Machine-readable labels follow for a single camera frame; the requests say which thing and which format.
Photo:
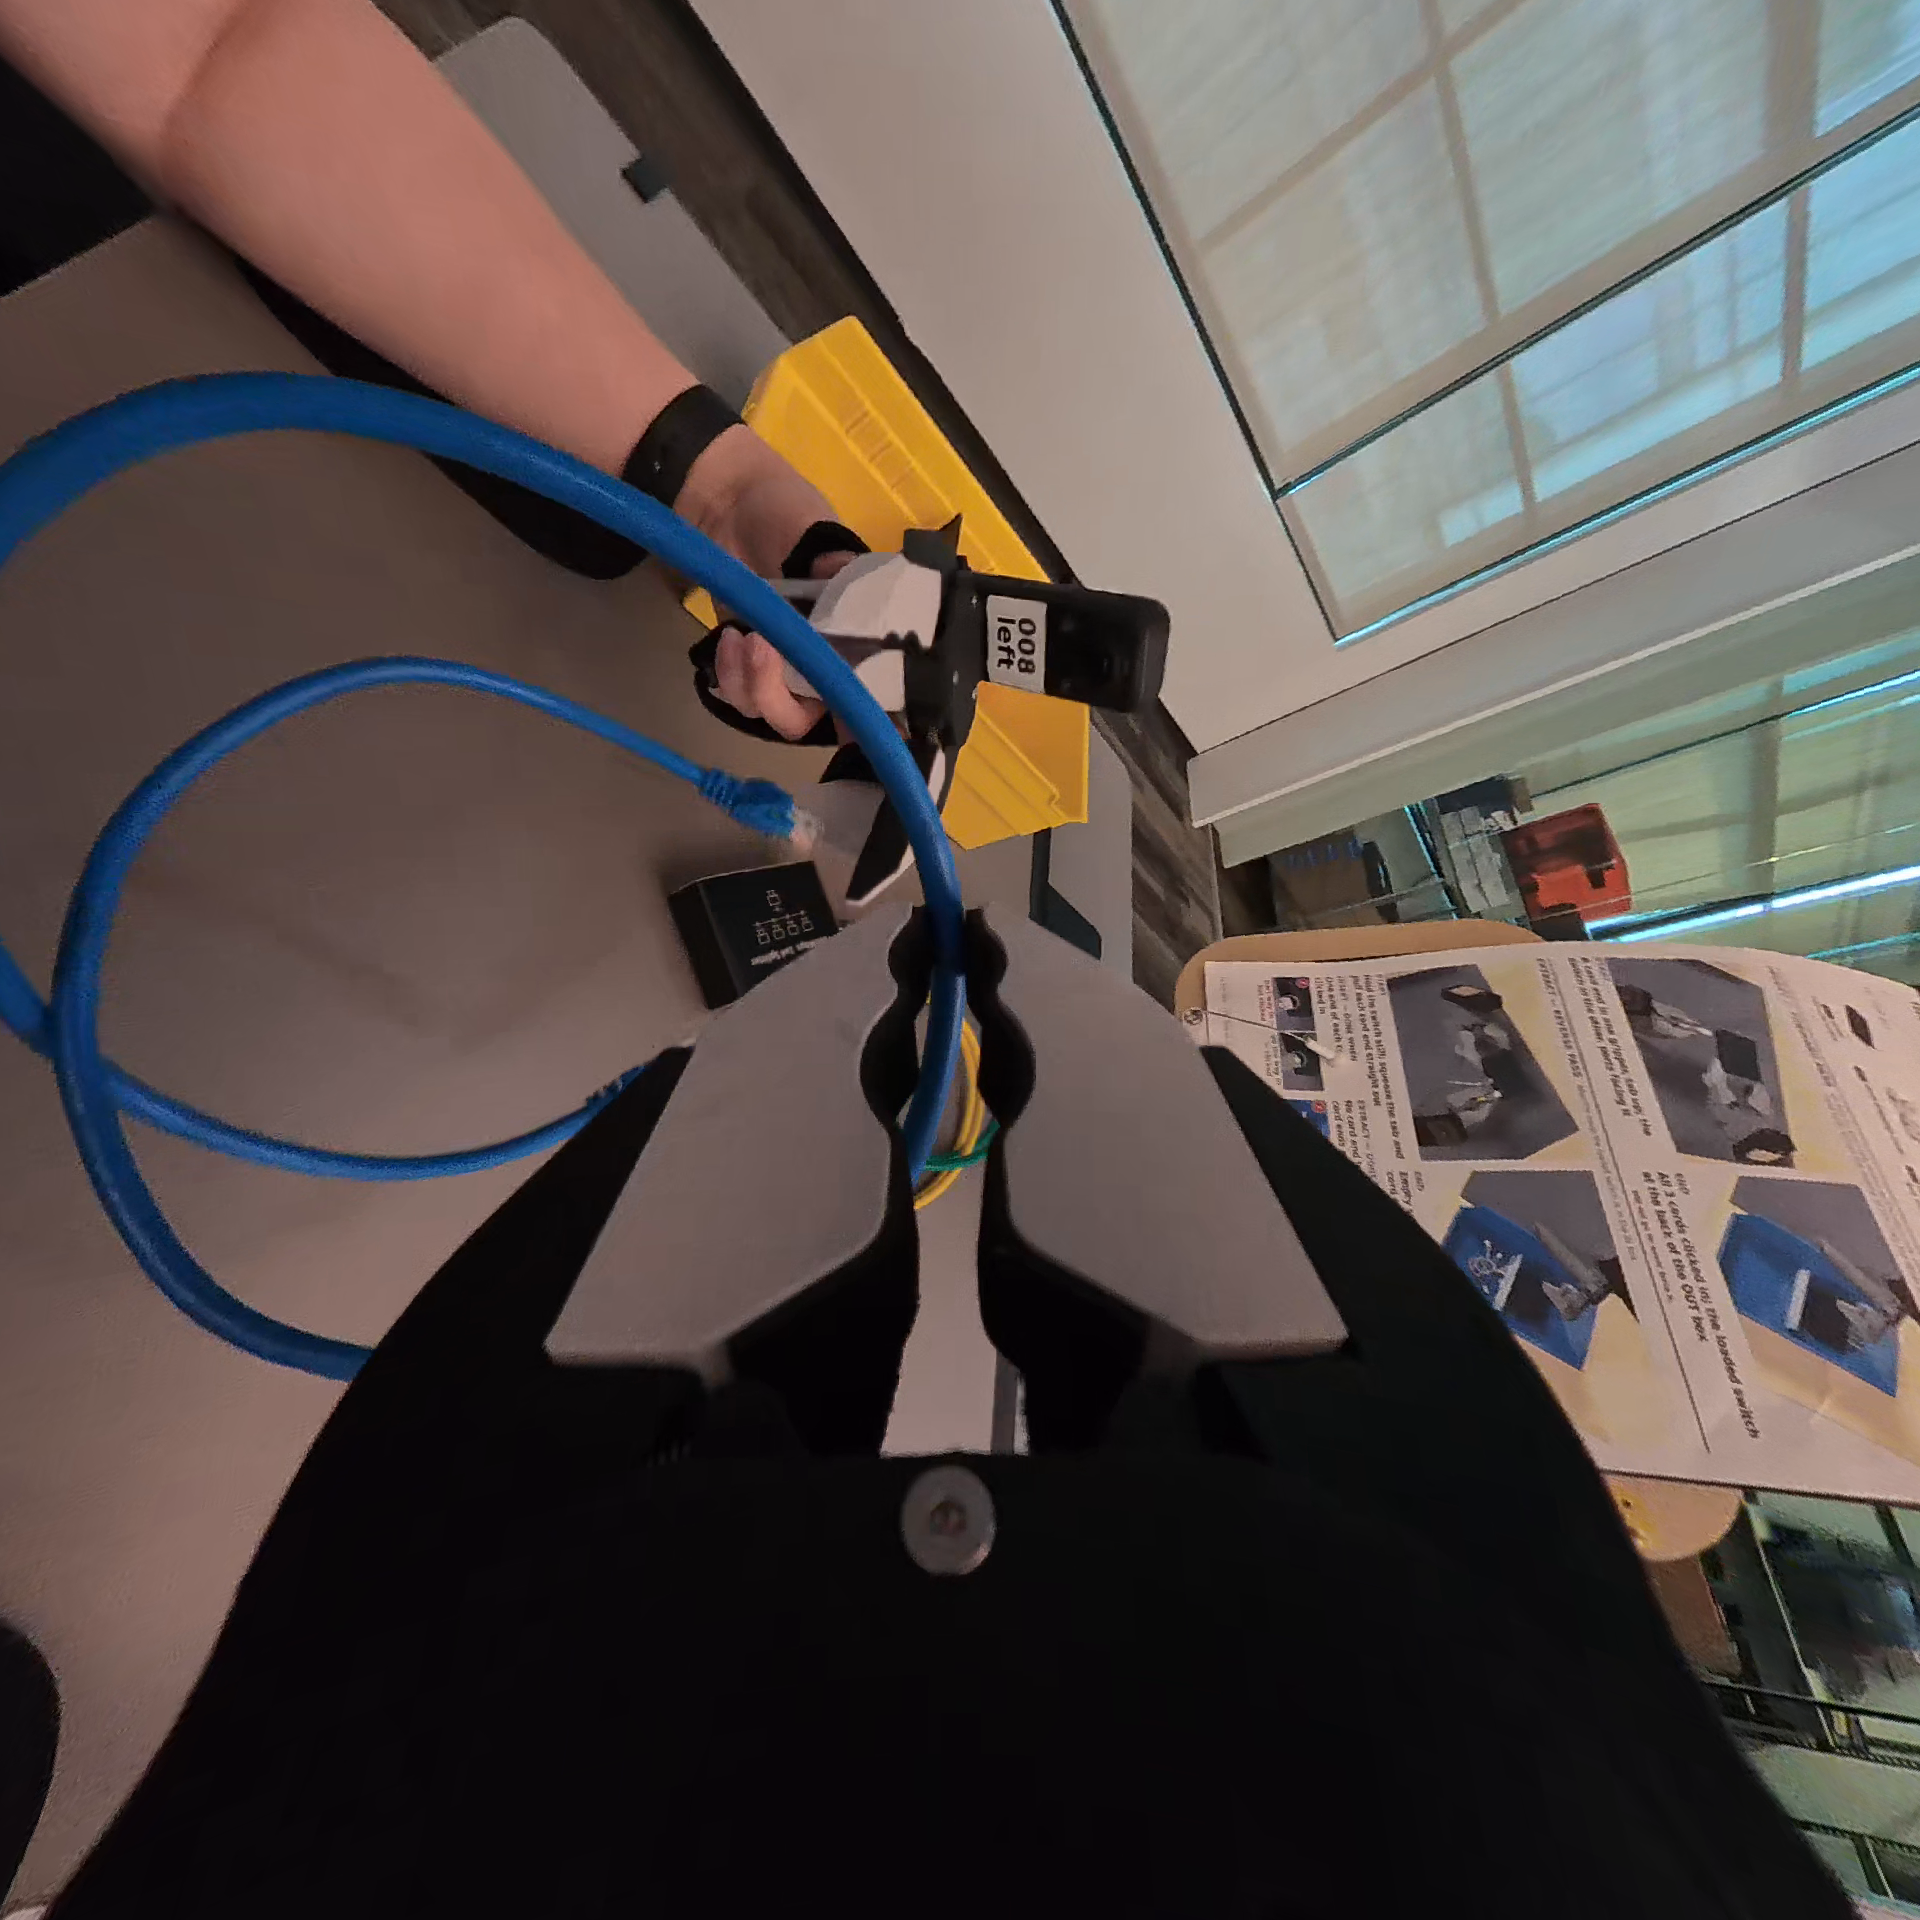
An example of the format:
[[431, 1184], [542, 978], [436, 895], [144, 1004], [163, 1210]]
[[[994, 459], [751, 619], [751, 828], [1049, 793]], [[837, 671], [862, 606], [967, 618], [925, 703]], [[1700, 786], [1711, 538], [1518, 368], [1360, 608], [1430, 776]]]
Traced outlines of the black network switch box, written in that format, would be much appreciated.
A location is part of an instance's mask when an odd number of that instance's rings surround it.
[[809, 859], [690, 879], [666, 895], [693, 983], [722, 1009], [837, 932]]

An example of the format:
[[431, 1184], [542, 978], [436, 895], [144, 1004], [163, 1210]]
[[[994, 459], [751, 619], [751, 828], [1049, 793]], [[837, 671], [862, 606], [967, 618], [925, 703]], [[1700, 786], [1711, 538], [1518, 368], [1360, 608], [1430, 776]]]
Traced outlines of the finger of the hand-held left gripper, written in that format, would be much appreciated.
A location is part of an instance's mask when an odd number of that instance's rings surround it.
[[[903, 748], [924, 779], [929, 816], [936, 824], [942, 824], [952, 776], [952, 751], [942, 739], [905, 739]], [[844, 748], [844, 782], [857, 796], [874, 802], [869, 824], [852, 857], [844, 899], [845, 903], [874, 903], [913, 866], [913, 841], [905, 814], [857, 743]]]

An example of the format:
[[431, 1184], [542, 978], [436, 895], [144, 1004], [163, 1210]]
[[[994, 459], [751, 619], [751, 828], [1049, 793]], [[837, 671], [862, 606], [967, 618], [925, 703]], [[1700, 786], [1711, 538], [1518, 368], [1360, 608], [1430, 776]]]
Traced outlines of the person's left forearm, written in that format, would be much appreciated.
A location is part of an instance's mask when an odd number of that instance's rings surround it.
[[604, 471], [693, 376], [373, 3], [5, 1], [155, 198], [431, 392]]

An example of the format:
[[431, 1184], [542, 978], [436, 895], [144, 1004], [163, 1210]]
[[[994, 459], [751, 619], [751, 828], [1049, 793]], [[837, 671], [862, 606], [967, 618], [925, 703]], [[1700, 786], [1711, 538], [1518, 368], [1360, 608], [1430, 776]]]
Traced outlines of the red storage box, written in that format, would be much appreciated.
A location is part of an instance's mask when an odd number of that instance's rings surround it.
[[1520, 819], [1499, 831], [1499, 848], [1535, 932], [1572, 919], [1589, 927], [1633, 906], [1625, 855], [1596, 802]]

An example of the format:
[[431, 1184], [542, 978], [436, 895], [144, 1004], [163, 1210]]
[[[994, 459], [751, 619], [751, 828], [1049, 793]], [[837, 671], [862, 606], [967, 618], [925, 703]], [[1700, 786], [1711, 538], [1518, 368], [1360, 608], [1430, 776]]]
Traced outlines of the large gridded window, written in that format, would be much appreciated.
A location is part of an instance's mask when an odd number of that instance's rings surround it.
[[1914, 1], [1056, 11], [1340, 643], [1916, 382]]

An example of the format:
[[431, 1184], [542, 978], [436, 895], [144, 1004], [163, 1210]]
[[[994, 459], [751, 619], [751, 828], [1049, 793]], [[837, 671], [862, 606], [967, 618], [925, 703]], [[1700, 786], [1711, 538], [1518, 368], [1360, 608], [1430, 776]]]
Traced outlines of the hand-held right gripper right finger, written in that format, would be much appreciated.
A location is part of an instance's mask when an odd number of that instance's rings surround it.
[[1052, 930], [974, 911], [980, 1090], [1016, 1247], [1185, 1353], [1332, 1353], [1345, 1324], [1182, 1021]]

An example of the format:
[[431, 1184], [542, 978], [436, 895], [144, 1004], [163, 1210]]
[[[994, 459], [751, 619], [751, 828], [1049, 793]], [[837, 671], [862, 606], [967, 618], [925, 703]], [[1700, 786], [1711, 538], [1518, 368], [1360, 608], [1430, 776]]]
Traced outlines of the person's left hand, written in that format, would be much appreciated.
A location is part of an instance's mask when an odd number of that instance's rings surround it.
[[[804, 535], [832, 516], [827, 497], [748, 426], [733, 426], [708, 443], [673, 509], [767, 580], [784, 580], [785, 561]], [[722, 706], [785, 741], [801, 741], [825, 716], [824, 701], [789, 687], [780, 652], [740, 625], [719, 629], [712, 680]]]

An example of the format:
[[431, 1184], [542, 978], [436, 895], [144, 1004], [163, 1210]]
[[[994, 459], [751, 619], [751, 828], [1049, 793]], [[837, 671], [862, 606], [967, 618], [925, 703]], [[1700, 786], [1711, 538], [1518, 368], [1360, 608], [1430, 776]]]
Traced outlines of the black wristband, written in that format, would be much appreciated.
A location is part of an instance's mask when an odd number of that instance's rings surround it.
[[645, 423], [618, 475], [631, 490], [673, 509], [697, 461], [716, 441], [744, 423], [723, 395], [705, 383], [691, 383], [671, 395]]

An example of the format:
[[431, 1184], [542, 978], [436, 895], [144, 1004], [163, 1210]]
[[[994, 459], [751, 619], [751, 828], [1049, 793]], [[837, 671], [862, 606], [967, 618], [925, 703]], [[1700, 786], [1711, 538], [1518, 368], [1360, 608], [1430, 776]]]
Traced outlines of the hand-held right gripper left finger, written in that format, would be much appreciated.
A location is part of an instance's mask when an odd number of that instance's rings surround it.
[[918, 1316], [900, 1109], [918, 1071], [915, 910], [830, 935], [708, 1019], [595, 1236], [545, 1353], [732, 1370], [733, 1348], [891, 1276]]

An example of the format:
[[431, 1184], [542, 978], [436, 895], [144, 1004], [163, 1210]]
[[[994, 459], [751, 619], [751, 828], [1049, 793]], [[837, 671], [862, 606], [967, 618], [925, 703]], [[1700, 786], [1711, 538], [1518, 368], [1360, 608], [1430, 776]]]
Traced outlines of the yellow plastic bin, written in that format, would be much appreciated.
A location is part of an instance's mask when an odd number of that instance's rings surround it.
[[[854, 316], [787, 346], [755, 376], [741, 417], [811, 481], [869, 547], [958, 519], [975, 569], [1041, 582], [1044, 563]], [[1088, 819], [1090, 708], [986, 683], [942, 821], [967, 851]]]

